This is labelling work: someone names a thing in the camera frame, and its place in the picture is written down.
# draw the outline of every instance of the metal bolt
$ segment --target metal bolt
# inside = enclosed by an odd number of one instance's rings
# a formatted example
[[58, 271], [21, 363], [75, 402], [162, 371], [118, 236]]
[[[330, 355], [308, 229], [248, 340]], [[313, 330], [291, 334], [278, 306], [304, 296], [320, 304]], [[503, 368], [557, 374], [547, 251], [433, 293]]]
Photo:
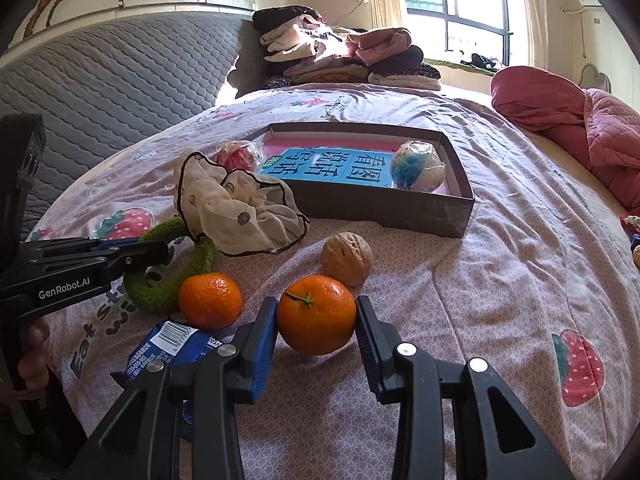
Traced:
[[235, 354], [236, 351], [238, 351], [238, 349], [233, 345], [222, 345], [218, 347], [218, 355], [222, 357], [230, 357]]
[[469, 361], [469, 368], [471, 368], [475, 372], [482, 373], [487, 371], [489, 365], [484, 359], [474, 357], [473, 359], [471, 359], [471, 361]]
[[411, 343], [400, 343], [398, 345], [398, 353], [400, 355], [411, 356], [417, 352], [417, 349]]
[[146, 364], [146, 369], [155, 374], [164, 368], [164, 361], [162, 359], [154, 359]]

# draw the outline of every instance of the walnut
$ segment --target walnut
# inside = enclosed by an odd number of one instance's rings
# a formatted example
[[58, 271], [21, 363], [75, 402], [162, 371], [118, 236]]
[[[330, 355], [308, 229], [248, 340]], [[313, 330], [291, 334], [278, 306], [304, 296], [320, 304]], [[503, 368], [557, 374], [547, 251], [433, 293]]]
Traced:
[[324, 244], [320, 261], [325, 275], [347, 286], [359, 286], [371, 272], [373, 253], [360, 235], [338, 233]]

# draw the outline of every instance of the green cloth on window sill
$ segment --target green cloth on window sill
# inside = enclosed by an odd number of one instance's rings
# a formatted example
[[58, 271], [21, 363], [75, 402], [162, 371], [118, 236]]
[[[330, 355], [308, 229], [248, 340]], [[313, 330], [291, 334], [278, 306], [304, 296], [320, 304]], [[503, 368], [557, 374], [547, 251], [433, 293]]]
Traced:
[[475, 66], [463, 65], [462, 63], [454, 63], [453, 61], [442, 61], [439, 59], [424, 59], [425, 63], [429, 63], [430, 65], [439, 65], [439, 66], [448, 66], [449, 68], [459, 68], [460, 70], [465, 70], [466, 72], [471, 72], [472, 74], [484, 74], [490, 75], [493, 77], [495, 72], [489, 72], [488, 70], [483, 70], [482, 68], [478, 68]]

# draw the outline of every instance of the tangerine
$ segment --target tangerine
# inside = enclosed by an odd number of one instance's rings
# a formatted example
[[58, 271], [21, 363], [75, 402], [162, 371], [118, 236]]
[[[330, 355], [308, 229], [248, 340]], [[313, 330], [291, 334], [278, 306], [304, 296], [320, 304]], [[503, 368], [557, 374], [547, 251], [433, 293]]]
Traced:
[[198, 274], [182, 282], [178, 306], [189, 323], [210, 332], [238, 319], [242, 312], [242, 294], [238, 284], [226, 274]]
[[346, 345], [356, 323], [356, 302], [337, 280], [314, 274], [289, 285], [276, 310], [284, 341], [307, 355], [324, 355]]

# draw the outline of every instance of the red blanket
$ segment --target red blanket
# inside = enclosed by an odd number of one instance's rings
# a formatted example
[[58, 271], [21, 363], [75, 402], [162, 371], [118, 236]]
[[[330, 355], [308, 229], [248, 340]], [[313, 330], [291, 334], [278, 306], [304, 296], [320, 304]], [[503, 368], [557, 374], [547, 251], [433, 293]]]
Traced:
[[491, 92], [495, 110], [567, 150], [640, 214], [640, 114], [602, 90], [530, 66], [501, 70]]

